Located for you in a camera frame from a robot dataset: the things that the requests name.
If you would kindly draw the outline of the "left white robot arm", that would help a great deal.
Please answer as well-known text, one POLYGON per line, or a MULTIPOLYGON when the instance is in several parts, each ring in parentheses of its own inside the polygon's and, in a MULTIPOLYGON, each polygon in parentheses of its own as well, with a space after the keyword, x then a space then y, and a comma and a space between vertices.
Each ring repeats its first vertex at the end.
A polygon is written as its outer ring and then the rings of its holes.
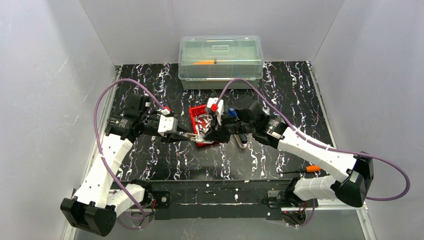
POLYGON ((60 205, 72 227, 105 237, 119 221, 119 216, 132 206, 140 211, 140 216, 129 216, 139 222, 136 229, 146 227, 154 220, 157 197, 149 184, 133 180, 123 185, 119 183, 117 172, 139 136, 179 142, 189 140, 186 135, 189 130, 168 108, 152 108, 153 98, 146 94, 131 94, 124 109, 108 119, 103 137, 96 136, 97 157, 79 189, 72 198, 64 198, 60 205), (120 190, 110 194, 113 183, 118 183, 120 190))

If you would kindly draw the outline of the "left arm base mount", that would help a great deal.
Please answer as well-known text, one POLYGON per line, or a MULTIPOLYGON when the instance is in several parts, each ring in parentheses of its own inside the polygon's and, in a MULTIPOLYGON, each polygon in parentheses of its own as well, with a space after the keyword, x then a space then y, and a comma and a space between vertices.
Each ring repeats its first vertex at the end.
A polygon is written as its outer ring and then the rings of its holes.
POLYGON ((171 194, 169 191, 148 190, 140 202, 144 209, 167 209, 170 207, 171 194))

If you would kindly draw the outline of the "red plastic bin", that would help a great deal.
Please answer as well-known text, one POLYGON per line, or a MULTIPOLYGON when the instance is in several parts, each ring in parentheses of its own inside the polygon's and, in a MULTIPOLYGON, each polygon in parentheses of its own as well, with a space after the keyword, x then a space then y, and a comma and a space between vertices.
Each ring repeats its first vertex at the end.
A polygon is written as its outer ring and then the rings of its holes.
POLYGON ((212 116, 206 112, 206 105, 190 107, 188 109, 192 128, 195 134, 205 135, 211 128, 212 116))

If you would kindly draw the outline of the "blue stapler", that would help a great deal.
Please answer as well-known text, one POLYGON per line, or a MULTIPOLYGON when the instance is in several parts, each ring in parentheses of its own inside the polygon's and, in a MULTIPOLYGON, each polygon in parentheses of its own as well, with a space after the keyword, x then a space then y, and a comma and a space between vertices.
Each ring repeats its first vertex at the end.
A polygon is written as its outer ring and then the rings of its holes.
POLYGON ((234 117, 234 118, 236 118, 236 117, 238 116, 237 111, 236 111, 233 107, 230 107, 230 108, 227 110, 227 114, 228 114, 230 117, 234 117))

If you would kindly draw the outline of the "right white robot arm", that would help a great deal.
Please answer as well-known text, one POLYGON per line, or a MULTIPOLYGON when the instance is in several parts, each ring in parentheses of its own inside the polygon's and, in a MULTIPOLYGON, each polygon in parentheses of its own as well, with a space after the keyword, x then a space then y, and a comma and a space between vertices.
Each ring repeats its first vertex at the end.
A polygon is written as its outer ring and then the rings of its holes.
POLYGON ((272 207, 299 206, 313 199, 340 200, 360 208, 374 178, 373 160, 361 154, 339 153, 333 148, 320 148, 321 142, 291 129, 282 118, 266 114, 258 102, 243 101, 235 105, 236 116, 223 110, 223 101, 209 98, 205 111, 212 115, 206 141, 227 143, 232 135, 251 134, 262 145, 296 155, 320 167, 327 176, 293 178, 285 190, 263 199, 272 207))

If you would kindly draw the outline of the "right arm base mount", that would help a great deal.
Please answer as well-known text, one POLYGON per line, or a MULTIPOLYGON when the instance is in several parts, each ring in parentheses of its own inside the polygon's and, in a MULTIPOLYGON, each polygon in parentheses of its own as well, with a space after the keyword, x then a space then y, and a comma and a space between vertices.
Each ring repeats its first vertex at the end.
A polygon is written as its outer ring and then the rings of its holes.
POLYGON ((293 178, 284 190, 269 190, 267 196, 261 200, 261 203, 270 208, 295 208, 299 212, 305 211, 307 207, 318 207, 317 199, 301 200, 294 194, 295 185, 300 177, 293 178))

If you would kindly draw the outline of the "black silver stapler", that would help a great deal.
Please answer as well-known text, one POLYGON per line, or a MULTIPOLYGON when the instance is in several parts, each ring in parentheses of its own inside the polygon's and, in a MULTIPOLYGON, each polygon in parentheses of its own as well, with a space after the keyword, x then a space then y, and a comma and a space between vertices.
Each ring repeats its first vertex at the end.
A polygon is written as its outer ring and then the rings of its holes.
POLYGON ((234 138, 240 149, 246 149, 248 147, 248 137, 246 134, 238 134, 234 138))

